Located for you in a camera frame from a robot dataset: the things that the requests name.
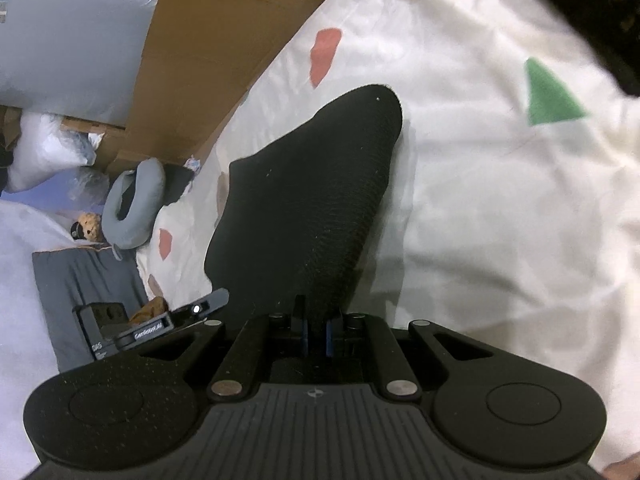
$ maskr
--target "triangular cutout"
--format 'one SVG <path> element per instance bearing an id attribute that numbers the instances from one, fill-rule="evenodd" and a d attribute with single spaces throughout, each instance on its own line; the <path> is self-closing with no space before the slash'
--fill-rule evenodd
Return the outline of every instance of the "triangular cutout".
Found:
<path id="1" fill-rule="evenodd" d="M 442 346 L 444 346 L 445 350 L 449 352 L 451 357 L 457 361 L 471 361 L 473 359 L 483 359 L 493 355 L 488 350 L 478 348 L 471 343 L 462 341 L 461 339 L 445 332 L 438 332 L 433 336 Z"/>
<path id="2" fill-rule="evenodd" d="M 584 110 L 564 85 L 533 57 L 525 63 L 529 77 L 529 124 L 571 121 L 585 116 Z"/>

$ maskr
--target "stuffed animal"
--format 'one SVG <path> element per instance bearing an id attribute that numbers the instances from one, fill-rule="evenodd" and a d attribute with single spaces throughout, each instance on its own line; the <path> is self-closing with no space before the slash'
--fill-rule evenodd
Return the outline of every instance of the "stuffed animal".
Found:
<path id="1" fill-rule="evenodd" d="M 71 226 L 71 236 L 74 240 L 103 242 L 101 216 L 96 213 L 82 213 L 78 221 Z"/>

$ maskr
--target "gray plastic-wrapped panel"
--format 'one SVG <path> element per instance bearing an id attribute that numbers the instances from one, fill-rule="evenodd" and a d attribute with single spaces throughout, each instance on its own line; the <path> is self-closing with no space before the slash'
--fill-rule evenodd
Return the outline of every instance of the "gray plastic-wrapped panel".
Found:
<path id="1" fill-rule="evenodd" d="M 123 126 L 158 0 L 0 0 L 0 104 Z"/>

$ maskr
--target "red patch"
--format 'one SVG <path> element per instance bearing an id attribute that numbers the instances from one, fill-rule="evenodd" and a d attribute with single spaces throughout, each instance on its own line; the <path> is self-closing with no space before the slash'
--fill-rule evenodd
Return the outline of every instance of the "red patch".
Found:
<path id="1" fill-rule="evenodd" d="M 160 229 L 160 243 L 158 249 L 160 250 L 160 257 L 165 260 L 171 252 L 171 243 L 174 241 L 174 237 L 166 229 Z"/>
<path id="2" fill-rule="evenodd" d="M 341 39 L 342 31 L 339 28 L 325 28 L 316 34 L 316 42 L 311 49 L 311 70 L 309 71 L 313 88 L 316 88 L 328 74 Z"/>

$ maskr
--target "white sheet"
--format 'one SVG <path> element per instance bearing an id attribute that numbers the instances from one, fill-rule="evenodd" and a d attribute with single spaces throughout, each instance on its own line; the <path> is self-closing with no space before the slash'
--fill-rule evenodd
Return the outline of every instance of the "white sheet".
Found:
<path id="1" fill-rule="evenodd" d="M 0 200 L 0 479 L 38 464 L 22 425 L 30 393 L 58 373 L 31 264 L 33 251 L 72 247 L 71 221 Z"/>
<path id="2" fill-rule="evenodd" d="M 342 39 L 314 88 L 310 51 L 327 28 Z M 532 57 L 586 117 L 529 125 Z M 230 162 L 368 83 L 398 94 L 404 126 L 351 310 L 431 319 L 578 376 L 609 413 L 593 465 L 638 451 L 640 102 L 539 0 L 327 0 L 227 125 L 194 183 L 206 193 L 159 214 L 175 261 L 208 244 Z M 141 255 L 157 252 L 152 241 Z M 196 299 L 162 262 L 143 278 Z M 202 260 L 190 266 L 206 288 Z"/>

